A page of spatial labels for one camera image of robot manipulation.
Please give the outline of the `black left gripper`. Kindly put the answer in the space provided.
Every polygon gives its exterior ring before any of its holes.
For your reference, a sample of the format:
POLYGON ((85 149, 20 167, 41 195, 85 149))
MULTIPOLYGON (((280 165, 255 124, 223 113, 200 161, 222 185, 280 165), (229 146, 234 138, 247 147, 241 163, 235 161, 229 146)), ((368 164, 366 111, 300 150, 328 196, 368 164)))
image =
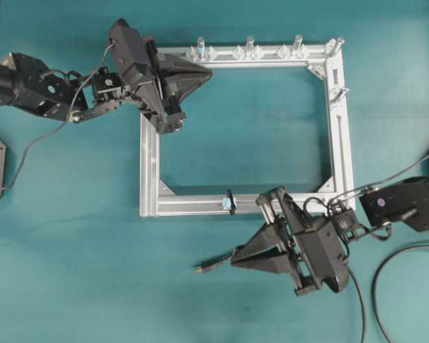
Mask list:
POLYGON ((123 18, 116 20, 109 29, 108 38, 112 58, 119 78, 126 88, 126 97, 137 106, 140 113, 158 134, 168 134, 182 129, 185 113, 179 104, 212 77, 212 71, 174 54, 163 54, 161 60, 153 36, 142 36, 123 18))

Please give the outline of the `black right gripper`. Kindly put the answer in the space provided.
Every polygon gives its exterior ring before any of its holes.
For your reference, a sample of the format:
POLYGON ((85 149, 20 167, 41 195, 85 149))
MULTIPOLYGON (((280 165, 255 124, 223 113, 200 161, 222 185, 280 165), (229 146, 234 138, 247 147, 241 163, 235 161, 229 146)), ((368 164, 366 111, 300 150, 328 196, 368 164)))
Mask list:
POLYGON ((231 265, 273 274, 290 274, 298 296, 327 285, 334 293, 346 288, 350 275, 333 223, 311 216, 284 187, 256 199, 265 224, 233 254, 231 265))

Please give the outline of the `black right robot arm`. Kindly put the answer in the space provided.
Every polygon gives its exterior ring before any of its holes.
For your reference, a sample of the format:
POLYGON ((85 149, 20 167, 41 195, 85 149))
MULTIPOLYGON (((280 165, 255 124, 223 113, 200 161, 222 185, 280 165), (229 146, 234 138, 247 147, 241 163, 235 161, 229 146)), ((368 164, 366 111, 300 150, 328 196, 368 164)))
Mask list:
POLYGON ((340 199, 330 200, 324 213, 312 216, 284 187, 256 199, 265 223, 230 260, 234 267, 274 274, 289 274, 298 296, 326 284, 335 293, 349 282, 348 253, 352 240, 390 230, 404 222, 417 232, 429 230, 429 176, 413 177, 386 187, 369 184, 353 192, 370 222, 362 225, 355 212, 340 199))

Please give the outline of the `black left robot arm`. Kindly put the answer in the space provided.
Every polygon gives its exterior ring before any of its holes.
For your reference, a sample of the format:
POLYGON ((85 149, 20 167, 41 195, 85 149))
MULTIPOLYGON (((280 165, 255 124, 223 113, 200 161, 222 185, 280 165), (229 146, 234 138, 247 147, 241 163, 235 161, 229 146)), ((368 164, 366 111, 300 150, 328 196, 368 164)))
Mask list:
POLYGON ((0 63, 0 106, 36 116, 81 123, 135 105, 160 134, 179 131, 186 119, 181 103, 206 84, 212 71, 157 50, 123 19, 110 28, 108 42, 116 67, 93 77, 49 69, 37 58, 11 53, 0 63))

